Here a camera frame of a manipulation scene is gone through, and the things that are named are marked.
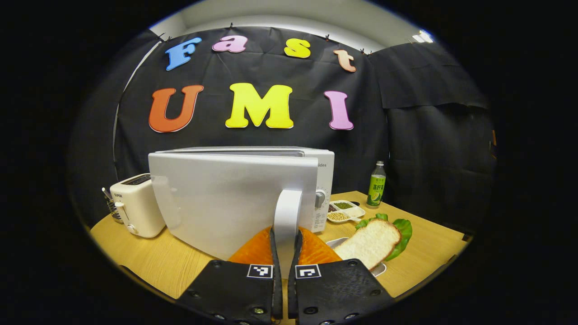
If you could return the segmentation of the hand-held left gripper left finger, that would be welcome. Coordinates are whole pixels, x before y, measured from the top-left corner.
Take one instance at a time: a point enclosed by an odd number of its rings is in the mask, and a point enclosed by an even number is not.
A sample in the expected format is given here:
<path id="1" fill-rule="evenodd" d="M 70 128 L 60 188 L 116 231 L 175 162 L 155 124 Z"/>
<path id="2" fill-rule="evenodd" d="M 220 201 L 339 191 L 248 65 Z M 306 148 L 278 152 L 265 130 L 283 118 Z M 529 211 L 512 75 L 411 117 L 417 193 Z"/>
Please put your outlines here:
<path id="1" fill-rule="evenodd" d="M 282 281 L 271 227 L 229 260 L 211 260 L 176 300 L 219 325 L 272 325 L 283 316 Z"/>

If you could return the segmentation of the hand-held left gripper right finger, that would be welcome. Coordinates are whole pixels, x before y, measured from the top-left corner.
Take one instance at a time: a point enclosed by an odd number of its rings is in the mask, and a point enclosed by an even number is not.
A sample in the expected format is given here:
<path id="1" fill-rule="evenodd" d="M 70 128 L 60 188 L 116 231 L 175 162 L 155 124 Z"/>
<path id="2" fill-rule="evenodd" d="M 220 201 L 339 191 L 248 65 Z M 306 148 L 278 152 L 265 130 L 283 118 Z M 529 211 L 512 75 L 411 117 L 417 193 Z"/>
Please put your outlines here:
<path id="1" fill-rule="evenodd" d="M 304 238 L 298 230 L 287 284 L 288 316 L 297 325 L 361 325 L 394 304 L 359 259 L 298 264 Z"/>

